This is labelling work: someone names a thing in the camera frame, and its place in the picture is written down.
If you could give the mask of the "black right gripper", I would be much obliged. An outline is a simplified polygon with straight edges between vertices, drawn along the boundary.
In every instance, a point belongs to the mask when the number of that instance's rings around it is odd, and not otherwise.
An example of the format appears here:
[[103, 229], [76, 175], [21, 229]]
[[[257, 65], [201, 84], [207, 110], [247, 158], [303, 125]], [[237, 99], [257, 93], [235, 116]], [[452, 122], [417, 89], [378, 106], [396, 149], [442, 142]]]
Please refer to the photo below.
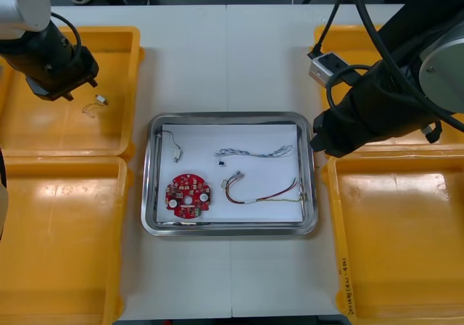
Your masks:
[[365, 126], [357, 119], [350, 102], [341, 102], [337, 110], [347, 117], [353, 118], [348, 123], [339, 118], [332, 108], [319, 114], [313, 121], [313, 131], [318, 133], [310, 140], [314, 152], [325, 152], [334, 157], [343, 157], [366, 144]]

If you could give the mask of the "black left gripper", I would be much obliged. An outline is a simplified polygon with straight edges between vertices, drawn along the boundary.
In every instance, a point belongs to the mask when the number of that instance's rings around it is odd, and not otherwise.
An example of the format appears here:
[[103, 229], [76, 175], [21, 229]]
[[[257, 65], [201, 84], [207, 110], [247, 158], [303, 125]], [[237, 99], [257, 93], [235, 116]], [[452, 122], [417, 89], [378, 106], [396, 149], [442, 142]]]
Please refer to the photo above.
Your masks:
[[87, 47], [81, 49], [76, 61], [71, 60], [63, 67], [48, 69], [38, 78], [26, 76], [31, 91], [40, 99], [57, 100], [65, 98], [74, 100], [72, 91], [82, 85], [97, 87], [96, 77], [99, 66]]

